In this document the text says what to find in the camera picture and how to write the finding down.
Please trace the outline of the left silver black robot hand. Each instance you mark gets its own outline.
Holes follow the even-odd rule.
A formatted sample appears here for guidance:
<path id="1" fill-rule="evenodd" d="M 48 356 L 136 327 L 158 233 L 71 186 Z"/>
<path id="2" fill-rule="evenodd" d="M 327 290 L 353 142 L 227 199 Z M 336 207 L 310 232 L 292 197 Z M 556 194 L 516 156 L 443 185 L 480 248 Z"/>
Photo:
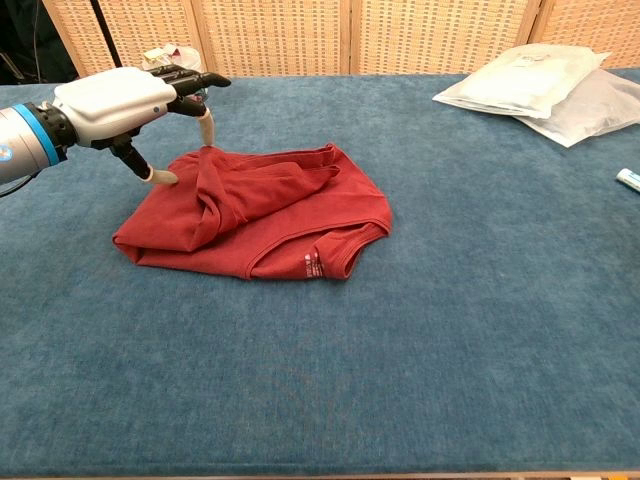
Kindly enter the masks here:
<path id="1" fill-rule="evenodd" d="M 194 95 L 211 86 L 230 85 L 231 80 L 220 74 L 175 64 L 150 70 L 118 67 L 56 87 L 53 106 L 70 121 L 77 145 L 108 149 L 142 181 L 171 185 L 178 182 L 177 175 L 149 164 L 134 148 L 133 137 L 150 122 L 176 113 L 196 118 L 203 144 L 211 146 L 213 116 Z"/>

